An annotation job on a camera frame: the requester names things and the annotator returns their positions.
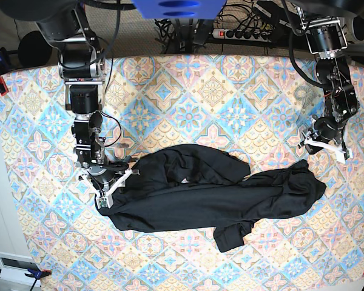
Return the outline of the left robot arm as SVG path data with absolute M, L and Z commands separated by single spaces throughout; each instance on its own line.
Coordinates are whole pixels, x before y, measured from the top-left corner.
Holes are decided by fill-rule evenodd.
M 323 115 L 312 117 L 312 124 L 303 131 L 303 140 L 298 146 L 305 147 L 311 155 L 322 149 L 330 150 L 338 162 L 344 163 L 352 158 L 352 151 L 344 141 L 345 126 L 360 108 L 346 57 L 364 54 L 364 44 L 348 43 L 340 20 L 357 16 L 364 19 L 364 1 L 293 1 L 299 22 L 294 21 L 287 2 L 281 4 L 291 27 L 291 64 L 306 82 L 323 89 L 325 98 Z M 316 80 L 309 78 L 295 61 L 296 36 L 304 36 L 310 53 L 319 56 Z

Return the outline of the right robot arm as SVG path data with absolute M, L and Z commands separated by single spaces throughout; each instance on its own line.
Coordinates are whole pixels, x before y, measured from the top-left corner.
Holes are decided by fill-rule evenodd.
M 106 54 L 112 44 L 102 48 L 90 28 L 85 6 L 121 11 L 133 4 L 100 1 L 0 1 L 7 16 L 35 22 L 45 41 L 56 48 L 59 75 L 64 80 L 65 108 L 75 114 L 72 135 L 76 139 L 73 155 L 82 168 L 81 178 L 96 189 L 96 206 L 111 208 L 113 193 L 124 187 L 133 173 L 128 158 L 111 162 L 105 155 L 105 140 L 100 137 L 106 92 Z

